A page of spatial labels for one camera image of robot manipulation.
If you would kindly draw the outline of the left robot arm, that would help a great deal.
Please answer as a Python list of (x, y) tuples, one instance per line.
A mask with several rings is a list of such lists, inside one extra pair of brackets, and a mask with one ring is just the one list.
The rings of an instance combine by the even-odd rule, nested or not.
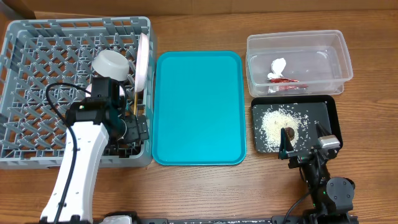
[(88, 96), (59, 118), (67, 127), (65, 152), (40, 223), (92, 223), (93, 194), (101, 156), (108, 145), (149, 139), (146, 117), (125, 115), (124, 85), (94, 78)]

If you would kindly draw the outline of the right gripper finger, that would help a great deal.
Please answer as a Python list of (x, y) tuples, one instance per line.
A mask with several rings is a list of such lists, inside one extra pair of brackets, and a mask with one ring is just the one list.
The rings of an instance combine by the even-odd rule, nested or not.
[(279, 159), (288, 159), (288, 153), (294, 152), (293, 146), (291, 145), (288, 132), (285, 128), (280, 130), (280, 146), (279, 146)]
[(331, 133), (324, 126), (322, 126), (319, 122), (315, 123), (315, 127), (316, 127), (316, 132), (317, 132), (318, 138), (322, 138), (322, 137), (331, 135)]

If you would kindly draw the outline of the wooden chopstick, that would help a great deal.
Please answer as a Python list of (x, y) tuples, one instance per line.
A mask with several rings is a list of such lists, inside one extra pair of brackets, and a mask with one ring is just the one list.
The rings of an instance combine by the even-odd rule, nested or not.
[(137, 101), (138, 101), (138, 92), (134, 93), (134, 107), (133, 107), (133, 114), (136, 116), (137, 114)]

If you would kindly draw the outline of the large white plate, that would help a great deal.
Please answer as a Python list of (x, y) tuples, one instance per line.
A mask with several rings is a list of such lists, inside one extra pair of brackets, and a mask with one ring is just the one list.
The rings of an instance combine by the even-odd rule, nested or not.
[(136, 59), (135, 92), (144, 90), (147, 80), (147, 69), (149, 65), (149, 38), (144, 33), (140, 34)]

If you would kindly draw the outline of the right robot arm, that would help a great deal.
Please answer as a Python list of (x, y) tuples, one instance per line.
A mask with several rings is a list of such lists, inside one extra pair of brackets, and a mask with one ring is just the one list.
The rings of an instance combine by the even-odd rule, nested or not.
[[(308, 192), (289, 208), (282, 223), (357, 223), (358, 218), (349, 215), (353, 209), (354, 182), (344, 177), (331, 177), (326, 166), (337, 156), (341, 143), (320, 123), (315, 127), (318, 140), (308, 151), (293, 149), (288, 130), (280, 130), (278, 158), (287, 159), (290, 169), (298, 168), (308, 187)], [(307, 197), (311, 197), (313, 208), (300, 217), (293, 217), (294, 208)]]

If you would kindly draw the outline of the grey bowl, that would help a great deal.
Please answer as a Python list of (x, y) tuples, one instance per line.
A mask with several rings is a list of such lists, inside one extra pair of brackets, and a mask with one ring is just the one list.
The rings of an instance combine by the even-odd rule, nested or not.
[(102, 50), (92, 62), (92, 67), (102, 77), (110, 77), (119, 82), (127, 80), (128, 59), (113, 50)]

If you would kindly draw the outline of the red snack wrapper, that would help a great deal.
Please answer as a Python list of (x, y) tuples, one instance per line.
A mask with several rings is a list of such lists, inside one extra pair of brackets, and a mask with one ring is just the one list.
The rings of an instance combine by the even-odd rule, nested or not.
[(272, 85), (268, 88), (269, 93), (276, 93), (278, 91), (289, 90), (304, 90), (308, 88), (307, 84), (300, 84), (299, 80), (289, 78), (273, 78), (269, 80), (270, 83), (279, 83), (281, 85)]

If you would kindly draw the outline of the small pink saucer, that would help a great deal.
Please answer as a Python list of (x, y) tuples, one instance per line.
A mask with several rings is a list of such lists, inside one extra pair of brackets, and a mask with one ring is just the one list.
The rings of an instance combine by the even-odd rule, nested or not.
[[(86, 90), (89, 92), (89, 93), (85, 93), (86, 97), (90, 97), (91, 96), (91, 89), (92, 89), (92, 84), (89, 84), (86, 87)], [(120, 96), (125, 96), (125, 93), (124, 93), (124, 90), (123, 90), (122, 86), (119, 87), (119, 95)]]

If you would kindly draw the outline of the white tissue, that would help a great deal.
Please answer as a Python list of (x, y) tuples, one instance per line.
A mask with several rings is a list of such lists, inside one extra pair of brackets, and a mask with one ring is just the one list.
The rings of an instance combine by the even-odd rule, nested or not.
[(271, 63), (271, 72), (268, 73), (267, 77), (269, 80), (275, 78), (282, 78), (284, 68), (286, 66), (286, 61), (284, 58), (277, 58)]

